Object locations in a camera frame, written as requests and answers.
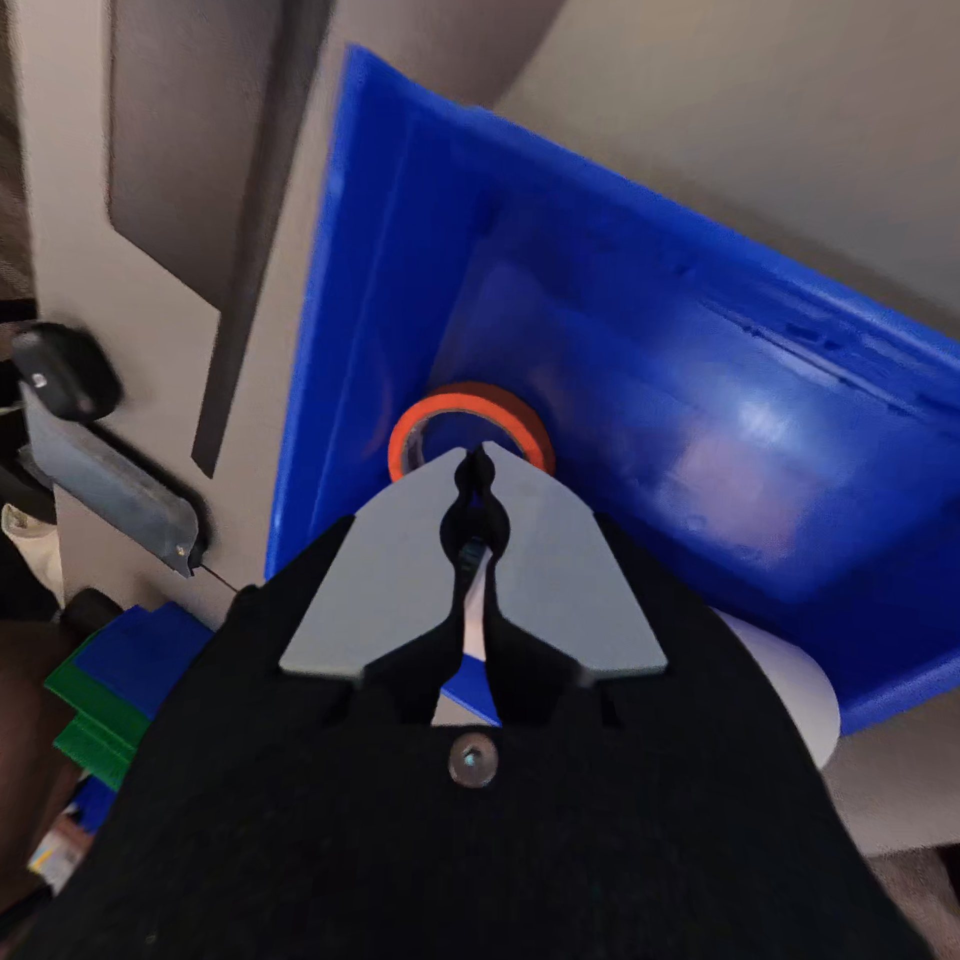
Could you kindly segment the white paper roll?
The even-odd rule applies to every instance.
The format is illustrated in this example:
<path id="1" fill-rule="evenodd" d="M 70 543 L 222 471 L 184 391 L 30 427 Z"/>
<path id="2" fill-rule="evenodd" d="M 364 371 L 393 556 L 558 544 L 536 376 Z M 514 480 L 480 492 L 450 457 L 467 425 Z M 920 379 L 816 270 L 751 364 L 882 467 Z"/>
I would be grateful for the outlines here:
<path id="1" fill-rule="evenodd" d="M 725 611 L 714 613 L 738 638 L 777 693 L 819 771 L 841 737 L 834 687 L 816 660 L 798 646 Z"/>

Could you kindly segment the white cloth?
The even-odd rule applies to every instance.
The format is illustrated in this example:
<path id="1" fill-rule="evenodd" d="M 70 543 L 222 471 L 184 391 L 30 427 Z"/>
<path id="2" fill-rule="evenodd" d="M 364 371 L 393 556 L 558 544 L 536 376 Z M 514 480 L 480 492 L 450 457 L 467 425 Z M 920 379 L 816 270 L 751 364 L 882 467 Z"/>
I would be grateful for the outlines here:
<path id="1" fill-rule="evenodd" d="M 5 504 L 1 514 L 2 532 L 18 550 L 35 579 L 54 595 L 57 606 L 65 606 L 65 580 L 59 529 Z"/>

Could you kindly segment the large blue plastic bin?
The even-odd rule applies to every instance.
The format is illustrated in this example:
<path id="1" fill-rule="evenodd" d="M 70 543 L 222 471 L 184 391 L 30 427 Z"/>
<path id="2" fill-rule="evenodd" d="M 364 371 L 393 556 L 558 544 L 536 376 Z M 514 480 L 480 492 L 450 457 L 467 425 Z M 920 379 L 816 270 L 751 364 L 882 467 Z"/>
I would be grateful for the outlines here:
<path id="1" fill-rule="evenodd" d="M 844 734 L 958 687 L 958 342 L 346 54 L 265 576 L 389 485 L 431 390 L 502 388 L 558 479 L 822 666 Z"/>

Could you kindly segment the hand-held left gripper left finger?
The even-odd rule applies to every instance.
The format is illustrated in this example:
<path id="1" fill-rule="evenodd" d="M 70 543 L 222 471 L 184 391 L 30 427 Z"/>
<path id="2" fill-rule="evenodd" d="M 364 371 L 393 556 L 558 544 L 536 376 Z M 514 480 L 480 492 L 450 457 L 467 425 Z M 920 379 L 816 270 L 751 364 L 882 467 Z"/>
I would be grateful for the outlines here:
<path id="1" fill-rule="evenodd" d="M 279 660 L 298 679 L 387 694 L 399 719 L 429 724 L 464 655 L 459 512 L 473 456 L 455 448 L 380 491 L 342 543 Z"/>

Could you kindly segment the green plastic bin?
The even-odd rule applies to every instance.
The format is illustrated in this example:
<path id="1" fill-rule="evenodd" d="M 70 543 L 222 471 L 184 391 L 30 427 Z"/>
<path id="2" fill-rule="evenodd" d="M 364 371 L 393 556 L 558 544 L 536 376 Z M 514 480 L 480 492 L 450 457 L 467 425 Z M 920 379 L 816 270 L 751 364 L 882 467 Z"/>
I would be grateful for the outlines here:
<path id="1" fill-rule="evenodd" d="M 84 773 L 117 793 L 128 773 L 150 720 L 79 666 L 79 659 L 99 636 L 95 631 L 49 675 L 44 687 L 74 713 L 54 747 Z"/>

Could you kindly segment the black rounded knob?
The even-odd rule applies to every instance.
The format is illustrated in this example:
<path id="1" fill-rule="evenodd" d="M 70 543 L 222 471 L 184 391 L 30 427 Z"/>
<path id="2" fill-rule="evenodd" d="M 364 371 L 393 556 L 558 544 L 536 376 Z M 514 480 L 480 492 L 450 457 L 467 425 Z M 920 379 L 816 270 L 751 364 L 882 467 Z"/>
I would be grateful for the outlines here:
<path id="1" fill-rule="evenodd" d="M 21 380 L 59 420 L 93 424 L 123 399 L 114 367 L 87 330 L 40 321 L 13 337 L 11 354 Z"/>

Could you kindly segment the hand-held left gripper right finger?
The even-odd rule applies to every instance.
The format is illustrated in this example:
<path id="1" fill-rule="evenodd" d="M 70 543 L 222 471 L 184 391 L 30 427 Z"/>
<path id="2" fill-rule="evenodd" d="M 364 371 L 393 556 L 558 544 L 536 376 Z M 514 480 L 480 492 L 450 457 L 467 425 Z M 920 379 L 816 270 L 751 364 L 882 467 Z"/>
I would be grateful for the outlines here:
<path id="1" fill-rule="evenodd" d="M 668 658 L 594 511 L 492 441 L 480 490 L 486 678 L 502 724 L 546 724 L 566 694 L 666 672 Z"/>

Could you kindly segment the orange tape roll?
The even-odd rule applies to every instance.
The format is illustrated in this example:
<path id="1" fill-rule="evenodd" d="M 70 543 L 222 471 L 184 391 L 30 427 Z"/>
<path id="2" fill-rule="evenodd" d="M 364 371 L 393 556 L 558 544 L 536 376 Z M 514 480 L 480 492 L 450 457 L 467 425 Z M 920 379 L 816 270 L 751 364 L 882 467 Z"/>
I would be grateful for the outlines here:
<path id="1" fill-rule="evenodd" d="M 544 422 L 529 404 L 501 387 L 462 381 L 432 390 L 401 414 L 387 447 L 391 482 L 402 480 L 425 464 L 426 426 L 449 414 L 467 415 L 497 427 L 527 463 L 551 476 L 556 474 L 554 446 Z"/>

